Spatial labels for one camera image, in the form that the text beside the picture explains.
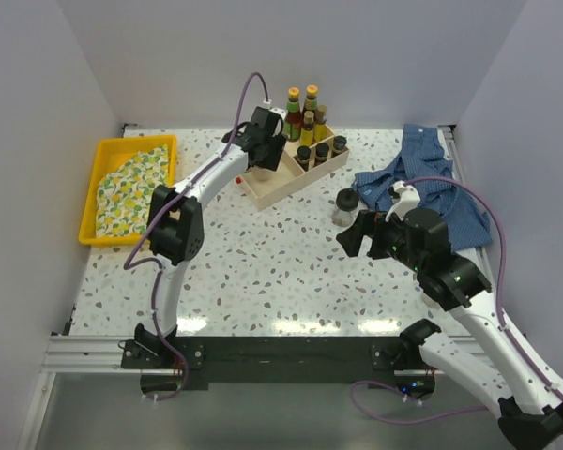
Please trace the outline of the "glass shaker jar brown residue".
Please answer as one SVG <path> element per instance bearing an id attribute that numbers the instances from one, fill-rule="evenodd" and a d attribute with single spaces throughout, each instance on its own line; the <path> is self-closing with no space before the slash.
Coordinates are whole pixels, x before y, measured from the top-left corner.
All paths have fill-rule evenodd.
<path id="1" fill-rule="evenodd" d="M 339 227 L 350 226 L 353 223 L 358 204 L 359 196 L 351 187 L 341 189 L 336 196 L 332 223 Z"/>

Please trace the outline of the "sauce bottle green label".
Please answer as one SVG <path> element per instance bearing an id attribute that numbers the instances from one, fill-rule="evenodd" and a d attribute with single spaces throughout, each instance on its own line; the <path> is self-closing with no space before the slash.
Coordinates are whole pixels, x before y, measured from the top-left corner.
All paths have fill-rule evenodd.
<path id="1" fill-rule="evenodd" d="M 315 113 L 318 107 L 318 87 L 315 84 L 310 84 L 306 87 L 306 94 L 302 108 L 302 116 L 306 112 Z"/>
<path id="2" fill-rule="evenodd" d="M 299 102 L 300 91 L 296 87 L 288 89 L 286 115 L 283 124 L 283 135 L 289 142 L 299 140 L 302 127 L 302 113 Z"/>

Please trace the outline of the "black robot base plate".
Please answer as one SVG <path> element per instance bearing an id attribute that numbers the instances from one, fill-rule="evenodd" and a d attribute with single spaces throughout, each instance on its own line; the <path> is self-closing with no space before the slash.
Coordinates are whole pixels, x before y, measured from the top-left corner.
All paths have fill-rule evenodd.
<path id="1" fill-rule="evenodd" d="M 419 351 L 399 337 L 176 337 L 182 354 L 134 339 L 118 343 L 121 367 L 141 373 L 143 394 L 206 390 L 212 383 L 396 385 L 399 371 L 427 372 Z"/>

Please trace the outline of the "beige wooden divided box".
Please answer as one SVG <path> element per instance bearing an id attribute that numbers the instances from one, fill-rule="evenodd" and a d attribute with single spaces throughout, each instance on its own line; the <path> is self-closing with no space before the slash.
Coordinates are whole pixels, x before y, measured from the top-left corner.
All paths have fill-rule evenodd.
<path id="1" fill-rule="evenodd" d="M 278 169 L 269 180 L 257 182 L 252 176 L 252 169 L 249 169 L 239 176 L 242 178 L 242 183 L 238 185 L 243 188 L 259 211 L 272 206 L 315 181 L 332 174 L 346 164 L 350 155 L 347 144 L 346 150 L 342 154 L 336 157 L 332 156 L 332 142 L 335 136 L 337 134 L 327 126 L 327 136 L 321 142 L 309 146 L 311 148 L 311 160 L 307 172 L 304 172 L 295 160 L 297 148 L 301 145 L 300 142 L 288 142 L 281 155 Z M 327 143 L 329 154 L 325 163 L 315 166 L 315 146 L 318 143 Z"/>

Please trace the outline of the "glass jar black rim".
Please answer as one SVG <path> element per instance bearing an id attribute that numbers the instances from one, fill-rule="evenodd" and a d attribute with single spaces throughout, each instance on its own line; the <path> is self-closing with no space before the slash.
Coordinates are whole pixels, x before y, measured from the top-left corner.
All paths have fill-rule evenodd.
<path id="1" fill-rule="evenodd" d="M 257 182 L 265 182 L 271 178 L 273 171 L 269 169 L 255 167 L 252 169 L 252 176 Z"/>

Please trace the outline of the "spice jar black lid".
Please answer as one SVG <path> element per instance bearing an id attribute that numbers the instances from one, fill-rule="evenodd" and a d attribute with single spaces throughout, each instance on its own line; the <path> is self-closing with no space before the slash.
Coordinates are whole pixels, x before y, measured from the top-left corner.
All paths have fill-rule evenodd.
<path id="1" fill-rule="evenodd" d="M 320 142 L 315 146 L 314 165 L 318 166 L 327 161 L 329 154 L 329 146 L 325 142 Z"/>
<path id="2" fill-rule="evenodd" d="M 307 172 L 310 166 L 311 148 L 308 145 L 300 145 L 297 148 L 295 160 L 297 164 L 301 167 L 301 169 L 304 172 Z"/>

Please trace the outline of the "small dark spice jar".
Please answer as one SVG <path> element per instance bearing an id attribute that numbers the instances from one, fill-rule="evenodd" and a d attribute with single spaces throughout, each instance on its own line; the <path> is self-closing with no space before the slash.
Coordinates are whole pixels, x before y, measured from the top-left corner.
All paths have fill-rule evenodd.
<path id="1" fill-rule="evenodd" d="M 332 156 L 335 158 L 336 156 L 342 154 L 346 150 L 346 144 L 347 139 L 345 136 L 335 136 L 332 142 Z"/>

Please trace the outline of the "small yellow oil bottle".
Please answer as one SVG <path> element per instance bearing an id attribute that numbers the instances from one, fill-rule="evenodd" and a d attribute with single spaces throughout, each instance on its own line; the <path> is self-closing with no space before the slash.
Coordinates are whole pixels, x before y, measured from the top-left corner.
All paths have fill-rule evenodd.
<path id="1" fill-rule="evenodd" d="M 311 146 L 313 144 L 314 133 L 314 112 L 307 110 L 304 112 L 302 128 L 300 132 L 300 144 L 304 146 Z"/>
<path id="2" fill-rule="evenodd" d="M 314 112 L 313 141 L 321 142 L 327 136 L 327 106 L 319 105 Z"/>

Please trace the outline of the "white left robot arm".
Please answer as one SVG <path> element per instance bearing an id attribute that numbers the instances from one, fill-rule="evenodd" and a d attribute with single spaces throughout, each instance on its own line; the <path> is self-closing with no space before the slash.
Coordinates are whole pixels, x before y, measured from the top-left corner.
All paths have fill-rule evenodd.
<path id="1" fill-rule="evenodd" d="M 283 119 L 274 109 L 255 108 L 251 119 L 225 134 L 217 151 L 196 172 L 173 187 L 157 187 L 153 192 L 146 227 L 151 260 L 157 264 L 150 295 L 152 318 L 134 331 L 135 342 L 153 367 L 165 368 L 180 354 L 174 345 L 177 303 L 185 272 L 205 240 L 205 208 L 248 169 L 277 170 L 286 143 L 279 130 Z"/>

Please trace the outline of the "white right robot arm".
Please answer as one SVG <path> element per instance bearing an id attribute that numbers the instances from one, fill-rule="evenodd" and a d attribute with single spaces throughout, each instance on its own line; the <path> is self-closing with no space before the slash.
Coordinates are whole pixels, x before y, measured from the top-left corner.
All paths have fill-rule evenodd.
<path id="1" fill-rule="evenodd" d="M 403 218 L 361 211 L 336 239 L 347 256 L 356 257 L 365 237 L 372 241 L 369 258 L 391 258 L 414 271 L 424 294 L 460 323 L 490 360 L 483 363 L 461 350 L 439 325 L 422 319 L 400 334 L 402 362 L 450 376 L 489 410 L 516 449 L 544 449 L 562 436 L 563 379 L 497 306 L 486 276 L 452 250 L 441 217 L 429 209 Z"/>

